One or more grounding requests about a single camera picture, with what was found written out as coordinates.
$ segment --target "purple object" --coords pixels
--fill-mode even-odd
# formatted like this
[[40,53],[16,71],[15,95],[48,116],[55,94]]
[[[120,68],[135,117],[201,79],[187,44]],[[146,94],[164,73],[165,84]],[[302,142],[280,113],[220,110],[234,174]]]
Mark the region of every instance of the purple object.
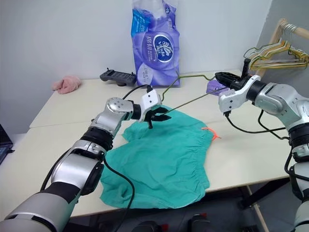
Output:
[[177,78],[176,71],[179,72],[176,8],[162,1],[162,15],[155,18],[139,5],[134,5],[131,28],[137,83],[169,86]]
[[[210,93],[212,91],[215,91],[215,90],[218,90],[218,89],[221,89],[221,88],[224,88],[224,87],[225,86],[220,84],[217,80],[212,80],[212,81],[209,81],[208,84],[207,84],[206,93]],[[228,90],[229,90],[229,88],[225,88],[225,89],[219,90],[219,91],[211,93],[211,94],[218,96],[220,93],[226,92]]]

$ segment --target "black remote controller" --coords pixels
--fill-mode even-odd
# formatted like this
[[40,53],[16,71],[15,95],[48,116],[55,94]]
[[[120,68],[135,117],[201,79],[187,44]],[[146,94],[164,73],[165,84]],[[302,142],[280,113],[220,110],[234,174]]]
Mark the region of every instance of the black remote controller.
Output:
[[126,86],[135,84],[136,75],[134,73],[116,72],[115,70],[107,68],[107,71],[100,75],[100,79],[102,81],[116,81],[118,86]]

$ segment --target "black cable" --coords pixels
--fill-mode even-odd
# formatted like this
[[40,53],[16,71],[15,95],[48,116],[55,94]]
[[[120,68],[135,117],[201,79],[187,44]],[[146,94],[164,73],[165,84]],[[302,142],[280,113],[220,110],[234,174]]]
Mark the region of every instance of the black cable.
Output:
[[51,177],[52,173],[53,173],[53,170],[55,169],[56,165],[59,163],[59,161],[65,156],[65,154],[68,152],[69,150],[67,150],[65,153],[63,153],[58,159],[57,161],[54,163],[54,165],[52,166],[52,168],[49,170],[47,176],[45,177],[44,181],[43,181],[43,184],[41,186],[41,189],[40,191],[43,191],[45,190],[46,188],[46,185],[47,185],[47,182],[49,180],[49,178]]
[[294,177],[294,178],[298,178],[298,179],[301,179],[301,180],[309,181],[309,178],[308,178],[308,177],[305,177],[305,176],[302,176],[302,175],[297,175],[297,174],[295,174],[295,173],[292,173],[292,172],[288,169],[291,159],[292,159],[292,148],[291,148],[290,154],[289,154],[288,158],[286,159],[286,162],[285,162],[285,165],[284,165],[284,170],[285,170],[285,172],[286,172],[287,174],[289,174],[290,176]]
[[259,116],[259,118],[257,119],[257,121],[258,121],[258,123],[260,124],[260,126],[263,127],[264,129],[266,129],[268,132],[272,133],[274,136],[276,136],[276,137],[277,137],[278,139],[280,139],[280,140],[283,140],[283,139],[289,140],[289,139],[290,139],[289,137],[286,137],[286,136],[285,136],[285,137],[280,137],[280,136],[278,136],[275,132],[273,132],[272,130],[270,130],[269,128],[267,128],[266,126],[264,126],[264,125],[262,124],[261,118],[262,118],[263,113],[264,113],[264,110],[261,110],[260,116]]
[[266,133],[266,132],[270,132],[270,131],[280,131],[280,130],[285,130],[285,127],[281,127],[281,128],[276,128],[276,129],[272,129],[272,130],[261,130],[261,131],[247,131],[247,130],[243,130],[237,126],[234,125],[234,123],[230,120],[228,114],[225,114],[225,117],[226,119],[228,120],[228,122],[234,127],[236,128],[237,130],[240,130],[242,132],[245,132],[245,133],[249,133],[249,134],[260,134],[260,133]]
[[127,215],[127,212],[128,212],[128,210],[129,210],[129,208],[130,208],[130,206],[131,206],[131,204],[132,204],[132,201],[133,201],[133,199],[134,199],[135,187],[134,187],[134,184],[132,183],[132,181],[131,181],[129,178],[127,178],[126,176],[122,175],[121,173],[117,172],[116,170],[114,170],[113,168],[110,167],[110,165],[109,165],[109,164],[107,163],[107,161],[106,161],[105,155],[103,155],[103,161],[104,161],[105,166],[106,166],[109,170],[111,170],[111,171],[112,171],[113,173],[115,173],[116,175],[118,175],[118,176],[122,177],[123,179],[125,179],[125,180],[131,185],[131,187],[132,187],[132,195],[131,195],[131,199],[130,199],[130,201],[129,201],[129,204],[127,205],[126,211],[125,211],[124,215],[122,216],[122,219],[121,219],[120,223],[118,224],[118,226],[117,226],[116,229],[114,230],[114,232],[117,232],[117,231],[119,230],[120,226],[122,225],[122,223],[124,222],[124,220],[125,220],[125,218],[126,218],[126,215]]
[[146,86],[150,86],[150,85],[141,85],[141,86],[136,86],[134,89],[131,89],[122,99],[126,99],[127,96],[129,96],[133,91],[135,91],[136,89],[138,88],[141,88],[141,87],[146,87]]

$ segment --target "orange drawstring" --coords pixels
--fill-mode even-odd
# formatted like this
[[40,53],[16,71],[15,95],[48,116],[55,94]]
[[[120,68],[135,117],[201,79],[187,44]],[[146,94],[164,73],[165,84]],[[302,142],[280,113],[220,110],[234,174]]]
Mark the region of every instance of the orange drawstring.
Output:
[[221,137],[219,137],[217,135],[217,133],[213,129],[209,128],[209,127],[202,127],[202,130],[209,130],[209,131],[211,131],[213,133],[212,141],[215,140],[216,138],[221,139]]

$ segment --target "pink fuzzy object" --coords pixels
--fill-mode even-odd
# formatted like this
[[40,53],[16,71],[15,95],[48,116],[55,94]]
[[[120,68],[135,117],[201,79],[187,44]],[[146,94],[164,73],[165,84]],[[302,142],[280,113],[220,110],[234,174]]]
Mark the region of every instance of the pink fuzzy object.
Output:
[[71,93],[80,86],[82,81],[76,76],[65,76],[61,81],[53,83],[53,91],[58,90],[59,94]]

